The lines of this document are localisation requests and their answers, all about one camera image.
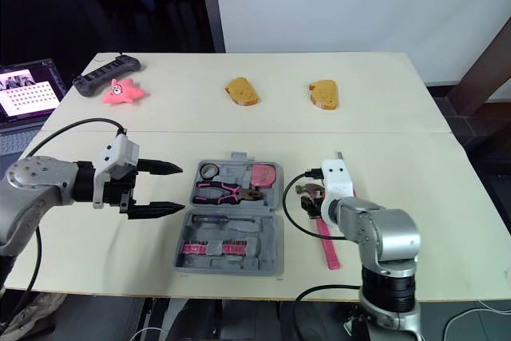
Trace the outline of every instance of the pink tool handle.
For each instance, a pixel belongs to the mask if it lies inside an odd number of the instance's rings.
[[[187,255],[205,255],[206,245],[203,244],[183,244],[181,253]]]
[[[322,219],[316,219],[316,227],[318,228],[318,232],[322,236],[330,236],[330,230],[328,230],[327,225]],[[341,262],[337,257],[337,252],[334,247],[334,243],[332,240],[321,239],[321,245],[323,246],[323,250],[325,252],[325,257],[327,258],[328,269],[340,269]]]
[[[225,255],[245,256],[247,254],[247,245],[222,244],[222,253]]]

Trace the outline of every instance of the wire cutters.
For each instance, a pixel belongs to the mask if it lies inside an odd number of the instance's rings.
[[[202,196],[194,196],[192,202],[195,204],[239,204],[241,200],[261,200],[263,193],[255,189],[243,189],[238,184],[222,183],[220,181],[199,181],[197,188],[216,188],[229,192],[218,198],[207,198]]]

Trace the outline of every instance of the laptop screen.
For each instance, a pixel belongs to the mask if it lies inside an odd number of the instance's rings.
[[[65,95],[51,59],[9,65],[0,70],[0,128],[44,121]]]

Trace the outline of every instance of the wooden post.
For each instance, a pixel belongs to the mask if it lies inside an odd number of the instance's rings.
[[[511,77],[511,18],[447,95],[458,115],[472,116]]]

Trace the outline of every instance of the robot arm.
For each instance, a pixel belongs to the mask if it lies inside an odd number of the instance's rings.
[[[416,256],[421,247],[417,226],[401,209],[386,209],[354,197],[342,160],[324,161],[322,172],[322,218],[338,227],[346,240],[358,244],[362,261],[360,306],[369,338],[411,336],[421,341],[420,309],[414,298]]]
[[[138,145],[119,134],[97,161],[71,163],[34,156],[11,165],[0,181],[0,287],[16,257],[28,244],[41,218],[54,206],[74,201],[119,206],[129,219],[156,218],[184,208],[172,202],[136,205],[133,189],[138,172],[168,175],[182,169],[164,161],[138,158]]]

